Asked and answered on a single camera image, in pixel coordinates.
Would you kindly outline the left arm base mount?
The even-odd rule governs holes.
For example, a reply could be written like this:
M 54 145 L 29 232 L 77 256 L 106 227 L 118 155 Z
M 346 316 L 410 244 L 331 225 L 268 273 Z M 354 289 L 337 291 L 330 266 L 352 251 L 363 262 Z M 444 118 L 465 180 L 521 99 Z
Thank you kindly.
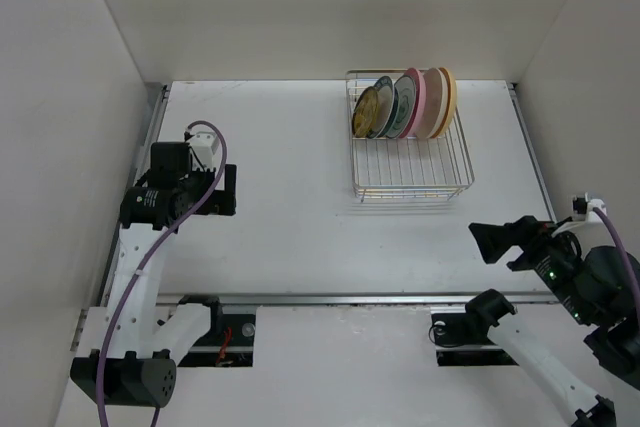
M 187 295 L 159 324 L 153 356 L 184 368 L 253 365 L 256 312 L 226 305 L 215 296 Z

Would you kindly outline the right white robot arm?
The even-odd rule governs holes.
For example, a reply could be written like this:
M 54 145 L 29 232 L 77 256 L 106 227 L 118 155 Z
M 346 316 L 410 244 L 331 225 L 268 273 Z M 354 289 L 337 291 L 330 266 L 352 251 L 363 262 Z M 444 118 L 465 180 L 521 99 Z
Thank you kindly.
M 584 252 L 579 224 L 532 216 L 470 224 L 485 263 L 519 248 L 508 268 L 537 275 L 552 304 L 544 315 L 527 313 L 488 289 L 432 313 L 428 336 L 441 366 L 517 365 L 567 426 L 636 426 L 639 263 L 618 237 Z

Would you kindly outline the cream yellow bowl plate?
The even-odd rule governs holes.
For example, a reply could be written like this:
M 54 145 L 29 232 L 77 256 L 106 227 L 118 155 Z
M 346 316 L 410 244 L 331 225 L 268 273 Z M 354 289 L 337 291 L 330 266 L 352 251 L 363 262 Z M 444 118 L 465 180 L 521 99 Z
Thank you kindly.
M 442 100 L 445 106 L 441 108 L 441 115 L 437 125 L 429 134 L 429 139 L 435 139 L 444 135 L 449 128 L 457 109 L 457 84 L 452 72 L 446 67 L 439 67 L 438 70 L 444 78 Z

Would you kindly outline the white plate green rim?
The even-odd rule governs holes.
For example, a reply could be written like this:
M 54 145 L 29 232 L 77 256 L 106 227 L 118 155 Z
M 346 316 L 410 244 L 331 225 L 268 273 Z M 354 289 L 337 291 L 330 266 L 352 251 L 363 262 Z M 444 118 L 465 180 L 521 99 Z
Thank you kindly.
M 399 138 L 407 128 L 415 103 L 416 84 L 414 78 L 405 72 L 395 83 L 397 109 L 384 136 Z

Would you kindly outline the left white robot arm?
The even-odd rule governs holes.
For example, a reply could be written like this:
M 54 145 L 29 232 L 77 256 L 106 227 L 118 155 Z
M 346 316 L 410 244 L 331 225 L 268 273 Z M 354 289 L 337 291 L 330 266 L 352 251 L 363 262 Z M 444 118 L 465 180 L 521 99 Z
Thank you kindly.
M 102 339 L 72 362 L 71 380 L 104 412 L 109 405 L 160 409 L 171 399 L 178 364 L 200 341 L 223 334 L 213 298 L 185 298 L 165 321 L 156 316 L 170 247 L 192 216 L 235 213 L 234 164 L 214 133 L 189 134 L 182 142 L 155 142 L 150 165 L 130 187 L 119 212 L 118 260 Z

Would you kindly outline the pink bowl plate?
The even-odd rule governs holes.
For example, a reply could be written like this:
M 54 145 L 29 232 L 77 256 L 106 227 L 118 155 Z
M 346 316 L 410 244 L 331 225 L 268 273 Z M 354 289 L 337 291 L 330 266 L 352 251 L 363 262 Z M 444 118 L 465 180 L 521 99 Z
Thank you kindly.
M 442 100 L 444 78 L 437 67 L 425 72 L 411 67 L 405 72 L 414 78 L 416 98 L 409 124 L 400 137 L 429 139 L 429 134 L 440 118 L 441 108 L 445 106 Z

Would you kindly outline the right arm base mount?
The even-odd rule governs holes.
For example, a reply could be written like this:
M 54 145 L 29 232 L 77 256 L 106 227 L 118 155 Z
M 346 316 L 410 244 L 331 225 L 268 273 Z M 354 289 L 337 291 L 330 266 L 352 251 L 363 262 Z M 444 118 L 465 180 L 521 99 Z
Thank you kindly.
M 432 312 L 428 337 L 439 367 L 516 366 L 485 334 L 475 333 L 463 312 Z

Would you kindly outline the yellow patterned small plate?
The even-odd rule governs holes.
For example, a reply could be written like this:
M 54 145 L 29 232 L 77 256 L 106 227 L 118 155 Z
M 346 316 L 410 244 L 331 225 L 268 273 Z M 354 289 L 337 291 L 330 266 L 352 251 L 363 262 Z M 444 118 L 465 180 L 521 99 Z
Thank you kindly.
M 359 96 L 352 114 L 352 133 L 355 138 L 364 138 L 376 121 L 379 110 L 377 90 L 367 87 Z

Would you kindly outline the blue floral small plate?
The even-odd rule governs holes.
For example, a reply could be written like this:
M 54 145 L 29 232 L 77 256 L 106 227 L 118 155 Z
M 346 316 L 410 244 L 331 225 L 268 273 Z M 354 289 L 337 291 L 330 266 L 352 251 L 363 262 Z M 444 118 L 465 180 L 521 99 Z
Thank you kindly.
M 397 110 L 396 89 L 389 76 L 380 77 L 374 84 L 378 98 L 378 111 L 368 138 L 384 137 L 393 123 Z

